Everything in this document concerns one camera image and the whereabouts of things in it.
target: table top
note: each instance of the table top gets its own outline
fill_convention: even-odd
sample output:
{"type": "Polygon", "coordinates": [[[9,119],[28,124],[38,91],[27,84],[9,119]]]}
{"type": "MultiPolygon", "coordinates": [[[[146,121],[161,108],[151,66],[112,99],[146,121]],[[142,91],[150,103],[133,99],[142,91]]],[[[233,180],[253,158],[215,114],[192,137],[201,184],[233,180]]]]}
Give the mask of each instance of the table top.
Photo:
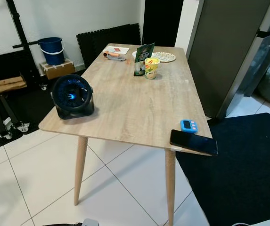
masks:
{"type": "Polygon", "coordinates": [[[176,60],[160,63],[158,75],[149,80],[133,76],[135,45],[124,62],[108,60],[102,53],[82,77],[93,87],[95,112],[91,116],[62,120],[55,107],[39,124],[44,131],[93,137],[131,144],[197,153],[169,143],[172,129],[180,130],[182,119],[197,123],[198,135],[212,137],[182,48],[155,47],[176,60]]]}

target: wooden table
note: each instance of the wooden table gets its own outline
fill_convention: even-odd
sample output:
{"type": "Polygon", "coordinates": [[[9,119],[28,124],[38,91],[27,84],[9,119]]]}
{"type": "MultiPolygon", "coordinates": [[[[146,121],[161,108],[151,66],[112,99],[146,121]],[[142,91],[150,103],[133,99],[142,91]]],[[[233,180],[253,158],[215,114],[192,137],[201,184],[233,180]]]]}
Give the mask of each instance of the wooden table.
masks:
{"type": "Polygon", "coordinates": [[[40,123],[41,130],[77,135],[74,205],[78,204],[88,138],[113,140],[165,149],[166,192],[169,225],[173,225],[175,193],[175,151],[197,153],[172,146],[172,129],[180,120],[192,119],[201,136],[212,137],[182,48],[155,47],[154,52],[173,53],[177,58],[160,63],[154,80],[133,76],[132,52],[124,62],[107,60],[102,53],[82,75],[93,87],[95,112],[91,116],[61,120],[53,108],[40,123]]]}

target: table leg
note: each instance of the table leg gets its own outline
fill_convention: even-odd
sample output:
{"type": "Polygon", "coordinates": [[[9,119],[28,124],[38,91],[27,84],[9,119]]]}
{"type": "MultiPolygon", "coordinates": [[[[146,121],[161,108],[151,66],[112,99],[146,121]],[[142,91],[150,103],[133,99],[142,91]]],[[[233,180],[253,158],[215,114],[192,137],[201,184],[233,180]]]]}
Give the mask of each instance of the table leg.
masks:
{"type": "Polygon", "coordinates": [[[78,149],[76,157],[75,169],[75,186],[74,186],[74,206],[78,204],[80,187],[82,185],[82,175],[84,169],[84,162],[86,159],[88,138],[78,137],[78,149]]]}
{"type": "Polygon", "coordinates": [[[165,149],[166,194],[168,207],[168,226],[173,226],[174,192],[176,183],[176,152],[165,149]]]}

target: bucket handle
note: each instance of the bucket handle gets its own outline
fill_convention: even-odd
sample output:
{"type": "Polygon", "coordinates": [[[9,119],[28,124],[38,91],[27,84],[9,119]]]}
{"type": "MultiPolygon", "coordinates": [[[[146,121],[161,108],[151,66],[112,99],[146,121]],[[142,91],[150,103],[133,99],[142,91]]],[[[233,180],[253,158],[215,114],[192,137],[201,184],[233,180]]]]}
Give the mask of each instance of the bucket handle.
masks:
{"type": "Polygon", "coordinates": [[[42,51],[43,53],[46,53],[46,54],[49,54],[49,55],[57,55],[57,54],[60,54],[62,51],[64,51],[65,43],[63,42],[63,44],[64,44],[63,49],[62,49],[61,51],[59,51],[59,52],[56,52],[56,53],[49,53],[49,52],[46,52],[45,50],[42,50],[42,48],[41,48],[41,51],[42,51]]]}

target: smartphone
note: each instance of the smartphone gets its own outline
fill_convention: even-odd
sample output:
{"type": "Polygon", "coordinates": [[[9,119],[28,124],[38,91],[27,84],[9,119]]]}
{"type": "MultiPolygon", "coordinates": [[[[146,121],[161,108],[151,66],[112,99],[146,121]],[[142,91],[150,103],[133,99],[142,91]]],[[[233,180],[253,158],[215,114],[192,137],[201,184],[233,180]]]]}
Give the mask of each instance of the smartphone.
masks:
{"type": "Polygon", "coordinates": [[[218,146],[216,140],[202,137],[196,134],[172,130],[170,144],[194,150],[201,153],[217,155],[218,146]]]}

